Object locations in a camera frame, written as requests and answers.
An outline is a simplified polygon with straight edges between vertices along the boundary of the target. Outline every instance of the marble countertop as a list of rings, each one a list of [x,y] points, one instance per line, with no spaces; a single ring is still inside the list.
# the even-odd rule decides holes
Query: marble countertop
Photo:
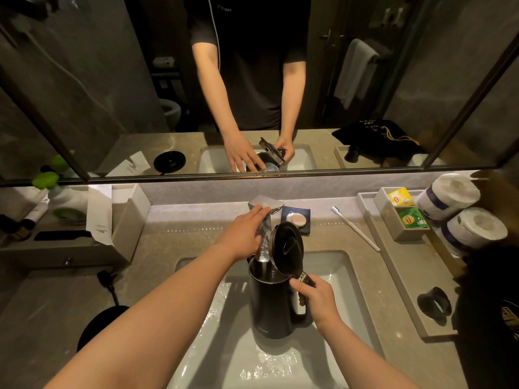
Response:
[[[298,130],[294,138],[294,144],[306,143],[310,146],[317,169],[338,169],[341,166],[337,161],[334,149],[336,146],[342,146],[342,143],[332,136],[332,132],[335,130]],[[242,131],[242,133],[252,144],[258,144],[262,137],[274,144],[279,137],[279,132],[276,130]],[[159,172],[153,168],[155,157],[165,151],[176,150],[186,156],[186,164],[174,174],[193,174],[197,171],[201,150],[212,145],[223,145],[222,137],[217,132],[123,135],[115,143],[107,158],[97,169],[97,172],[110,172],[124,159],[128,159],[134,153],[142,151],[146,160],[152,166],[143,175],[158,175]],[[357,163],[348,165],[354,168],[380,167],[380,165],[363,156],[360,157]]]
[[[425,343],[380,255],[330,210],[336,205],[371,235],[353,197],[286,201],[312,210],[305,251],[344,250],[351,259],[388,362],[424,388],[465,388],[452,342]],[[153,206],[132,265],[115,285],[132,305],[173,274],[181,258],[200,255],[246,202]],[[274,215],[273,223],[279,221]],[[82,330],[113,305],[98,269],[34,271],[0,317],[0,387],[42,387],[75,353]]]

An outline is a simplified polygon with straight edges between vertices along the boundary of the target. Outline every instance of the white toothbrush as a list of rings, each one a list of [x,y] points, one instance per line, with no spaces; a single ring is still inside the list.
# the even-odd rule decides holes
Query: white toothbrush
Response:
[[[373,249],[375,251],[377,251],[378,253],[380,252],[380,248],[378,248],[378,246],[373,242],[371,241],[371,239],[369,237],[367,237],[359,228],[357,228],[355,226],[355,224],[353,222],[351,222],[350,220],[348,220],[345,216],[343,216],[340,212],[339,212],[339,209],[337,208],[337,206],[332,206],[332,211],[336,214],[338,214],[344,221],[346,221],[346,223],[356,232],[359,234],[359,236],[361,238],[363,238],[364,240],[367,241],[367,243],[373,247]]]

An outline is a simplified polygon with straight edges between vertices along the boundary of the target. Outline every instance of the toilet paper roll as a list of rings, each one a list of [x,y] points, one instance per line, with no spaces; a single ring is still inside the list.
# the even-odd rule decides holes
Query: toilet paper roll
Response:
[[[447,249],[464,256],[508,235],[506,226],[491,212],[470,207],[458,213],[441,227],[441,238]]]
[[[480,199],[480,191],[466,176],[446,173],[416,198],[416,205],[429,218],[443,220]]]

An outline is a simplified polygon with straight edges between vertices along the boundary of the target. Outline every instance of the hand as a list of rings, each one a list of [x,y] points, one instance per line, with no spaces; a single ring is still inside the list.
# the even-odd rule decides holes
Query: hand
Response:
[[[294,150],[294,146],[292,145],[292,137],[291,136],[290,137],[285,137],[283,135],[280,136],[278,138],[278,141],[274,145],[274,147],[276,149],[279,149],[280,147],[283,147],[287,151],[285,153],[285,156],[283,157],[285,162],[289,162],[295,156],[295,150]]]
[[[233,172],[237,172],[236,165],[240,172],[245,172],[243,168],[244,161],[252,172],[257,172],[254,164],[258,164],[261,169],[266,166],[261,158],[252,149],[251,143],[238,130],[223,134],[225,152]]]
[[[315,282],[315,288],[294,278],[290,279],[290,286],[310,300],[310,310],[317,329],[322,331],[323,327],[327,325],[342,322],[337,305],[335,305],[332,286],[321,277],[313,274],[309,274],[309,276]]]
[[[256,235],[259,224],[269,213],[269,207],[262,209],[261,203],[258,203],[250,212],[237,216],[224,229],[216,244],[224,247],[233,261],[250,257],[261,243],[261,236]]]

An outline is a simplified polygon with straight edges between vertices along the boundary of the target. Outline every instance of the paper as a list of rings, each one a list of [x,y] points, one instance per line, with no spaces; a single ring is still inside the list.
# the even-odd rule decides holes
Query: paper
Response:
[[[151,168],[149,163],[146,161],[144,154],[142,151],[138,151],[137,153],[130,156],[130,159],[133,161],[124,160],[122,163],[117,165],[110,173],[107,174],[107,177],[114,176],[139,176],[145,170]]]
[[[112,245],[112,185],[88,186],[87,231],[95,241]]]

